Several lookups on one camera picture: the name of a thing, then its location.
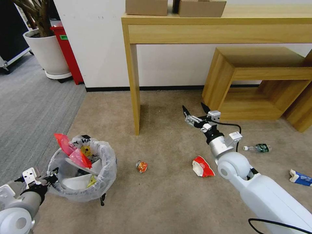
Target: beige carpet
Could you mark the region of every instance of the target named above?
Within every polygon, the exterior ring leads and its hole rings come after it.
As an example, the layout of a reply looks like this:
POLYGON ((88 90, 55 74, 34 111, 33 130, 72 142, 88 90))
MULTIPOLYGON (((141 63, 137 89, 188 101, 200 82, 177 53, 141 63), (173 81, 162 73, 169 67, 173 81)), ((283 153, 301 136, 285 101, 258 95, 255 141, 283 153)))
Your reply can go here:
MULTIPOLYGON (((99 200, 72 203, 47 195, 36 233, 255 233, 255 217, 238 192, 219 175, 200 178, 192 159, 203 156, 217 173, 200 130, 184 122, 182 104, 203 115, 200 91, 141 92, 140 135, 134 135, 130 92, 87 93, 69 136, 108 141, 118 158, 117 179, 105 206, 99 200), (137 160, 148 162, 144 174, 137 160)), ((243 145, 267 143, 267 154, 244 152, 251 165, 273 178, 310 212, 312 188, 289 182, 289 169, 311 175, 312 129, 296 132, 285 120, 240 121, 243 145)), ((221 126, 224 134, 236 131, 221 126)))

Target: carpet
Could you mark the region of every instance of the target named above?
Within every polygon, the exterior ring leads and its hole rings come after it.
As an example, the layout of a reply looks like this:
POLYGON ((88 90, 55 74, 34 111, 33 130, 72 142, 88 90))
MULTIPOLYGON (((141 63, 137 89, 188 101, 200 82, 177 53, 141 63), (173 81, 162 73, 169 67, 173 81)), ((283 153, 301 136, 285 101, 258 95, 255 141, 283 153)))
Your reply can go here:
POLYGON ((82 103, 84 85, 59 83, 45 76, 32 55, 0 73, 0 183, 29 167, 46 171, 58 149, 53 133, 67 133, 82 103))
MULTIPOLYGON (((204 135, 184 122, 182 105, 200 116, 200 100, 200 91, 141 92, 140 135, 135 136, 130 92, 87 93, 69 136, 88 134, 109 142, 118 159, 116 181, 107 192, 104 207, 99 200, 75 203, 48 194, 34 231, 255 233, 247 222, 255 215, 234 187, 219 175, 201 178, 192 170, 192 160, 200 155, 217 174, 204 135), (138 160, 149 164, 143 174, 136 170, 138 160)), ((242 126, 243 135, 239 152, 311 212, 311 188, 291 183, 289 169, 311 176, 312 129, 299 133, 284 119, 236 123, 242 126), (244 145, 257 143, 269 144, 272 151, 242 150, 244 145)), ((237 131, 230 126, 219 129, 224 134, 237 131)))

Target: red trash can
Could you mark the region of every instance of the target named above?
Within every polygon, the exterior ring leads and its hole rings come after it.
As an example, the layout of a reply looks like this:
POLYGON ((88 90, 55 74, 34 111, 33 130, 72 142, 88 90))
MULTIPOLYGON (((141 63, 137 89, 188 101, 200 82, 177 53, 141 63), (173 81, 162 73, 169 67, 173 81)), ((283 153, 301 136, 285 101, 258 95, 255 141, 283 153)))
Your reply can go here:
POLYGON ((80 73, 74 53, 72 52, 71 45, 69 44, 69 41, 67 39, 67 35, 65 33, 62 22, 58 23, 54 27, 51 27, 50 29, 54 31, 54 34, 58 39, 58 43, 62 49, 63 55, 66 59, 69 70, 71 71, 71 75, 74 79, 75 84, 83 83, 84 80, 80 73))

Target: red snack bag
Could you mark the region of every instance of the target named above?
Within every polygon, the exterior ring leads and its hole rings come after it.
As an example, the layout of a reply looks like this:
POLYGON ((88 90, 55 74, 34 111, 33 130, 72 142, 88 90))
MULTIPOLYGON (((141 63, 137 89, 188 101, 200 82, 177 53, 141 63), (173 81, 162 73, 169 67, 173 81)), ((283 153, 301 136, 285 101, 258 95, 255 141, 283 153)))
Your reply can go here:
POLYGON ((92 163, 90 160, 82 153, 80 149, 74 146, 70 142, 69 138, 61 133, 54 133, 56 140, 58 141, 59 146, 65 154, 78 166, 91 168, 92 163))
POLYGON ((201 157, 198 156, 193 159, 193 171, 201 177, 215 176, 215 173, 210 168, 209 164, 201 157))
POLYGON ((77 147, 74 146, 70 142, 69 138, 66 135, 61 134, 61 133, 54 133, 54 137, 58 141, 58 144, 61 147, 61 149, 63 150, 63 152, 65 154, 67 154, 68 156, 71 155, 75 149, 77 149, 77 147))

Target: trash can liner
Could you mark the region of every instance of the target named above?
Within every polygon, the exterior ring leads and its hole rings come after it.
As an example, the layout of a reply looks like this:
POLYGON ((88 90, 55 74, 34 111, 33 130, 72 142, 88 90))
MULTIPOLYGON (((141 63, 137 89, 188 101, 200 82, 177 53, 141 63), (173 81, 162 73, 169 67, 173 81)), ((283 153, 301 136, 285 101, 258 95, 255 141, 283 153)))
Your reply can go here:
POLYGON ((108 142, 97 141, 93 138, 85 139, 82 136, 76 136, 72 139, 72 143, 77 148, 83 145, 90 146, 91 154, 95 158, 99 157, 102 160, 102 169, 97 176, 97 181, 86 189, 73 190, 62 187, 61 181, 65 178, 75 177, 79 169, 65 161, 65 158, 68 156, 60 148, 52 156, 48 165, 47 174, 50 174, 55 168, 59 168, 57 174, 58 182, 52 185, 50 192, 76 202, 88 202, 97 199, 106 193, 116 179, 117 163, 115 152, 108 142))

